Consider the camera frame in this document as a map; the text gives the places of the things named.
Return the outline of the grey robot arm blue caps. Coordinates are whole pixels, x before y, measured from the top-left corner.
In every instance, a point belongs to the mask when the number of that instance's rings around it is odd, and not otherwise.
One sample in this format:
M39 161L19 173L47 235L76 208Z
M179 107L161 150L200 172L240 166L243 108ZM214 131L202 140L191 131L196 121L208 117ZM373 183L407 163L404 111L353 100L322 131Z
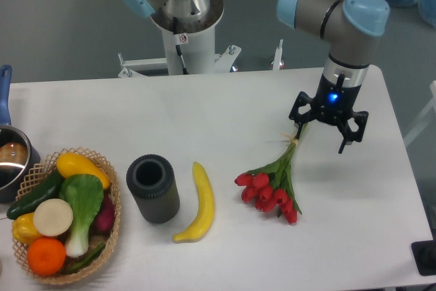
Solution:
M151 18L162 33L171 75L226 72L215 53L215 27L223 0L122 0L136 15ZM335 126L343 145L360 142L368 120L353 107L390 8L385 0L278 0L283 24L330 44L328 59L313 97L300 92L289 118L297 128L320 121Z

